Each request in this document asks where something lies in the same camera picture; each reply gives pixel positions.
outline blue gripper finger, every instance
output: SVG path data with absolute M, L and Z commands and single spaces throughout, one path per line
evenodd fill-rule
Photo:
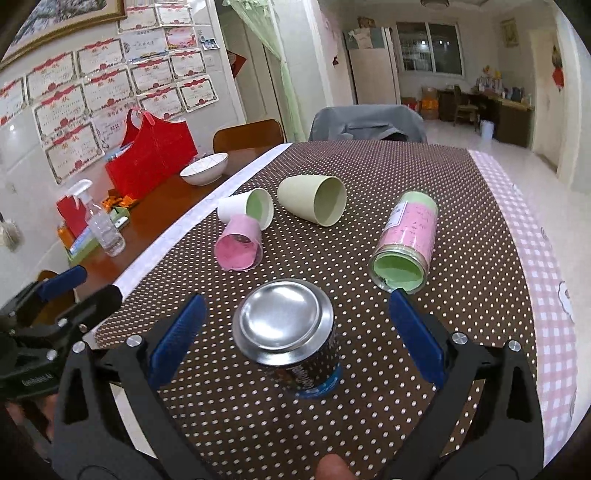
M 390 319 L 423 378 L 441 388 L 447 380 L 444 352 L 402 290 L 392 292 Z
M 187 350 L 207 318 L 207 306 L 202 296 L 194 296 L 177 314 L 150 356 L 148 383 L 154 390 L 170 383 Z

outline floor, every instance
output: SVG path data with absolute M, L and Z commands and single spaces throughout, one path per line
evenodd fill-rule
M 591 404 L 591 196 L 569 191 L 556 174 L 530 150 L 496 140 L 483 141 L 473 126 L 427 121 L 431 144 L 479 150 L 495 157 L 519 187 L 548 235 L 568 285 L 577 334 L 577 401 L 571 432 Z

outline picture frame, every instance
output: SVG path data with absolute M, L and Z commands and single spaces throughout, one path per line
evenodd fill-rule
M 79 13 L 72 14 L 72 7 Z M 56 16 L 47 18 L 47 12 L 55 11 Z M 104 22 L 125 18 L 125 0 L 41 0 L 17 33 L 6 55 L 0 61 L 0 71 L 23 55 L 57 38 Z

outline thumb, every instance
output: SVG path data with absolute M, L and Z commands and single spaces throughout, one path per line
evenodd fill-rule
M 316 480 L 358 480 L 345 461 L 331 453 L 322 457 L 316 468 Z

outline table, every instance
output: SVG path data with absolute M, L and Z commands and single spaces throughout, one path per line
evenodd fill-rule
M 158 186 L 131 210 L 129 225 L 121 230 L 126 242 L 123 253 L 110 257 L 103 249 L 96 248 L 81 262 L 88 272 L 88 279 L 76 289 L 78 295 L 85 298 L 99 288 L 113 283 L 159 235 L 193 205 L 271 148 L 246 148 L 228 152 L 228 166 L 224 175 L 209 185 L 189 185 L 175 175 Z

